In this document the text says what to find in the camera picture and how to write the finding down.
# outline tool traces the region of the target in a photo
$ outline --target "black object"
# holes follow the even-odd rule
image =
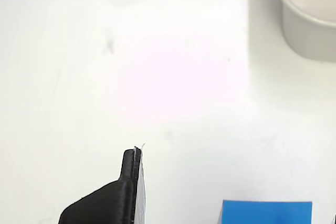
[[[126,150],[117,181],[67,207],[59,224],[132,224],[139,178],[141,150]]]

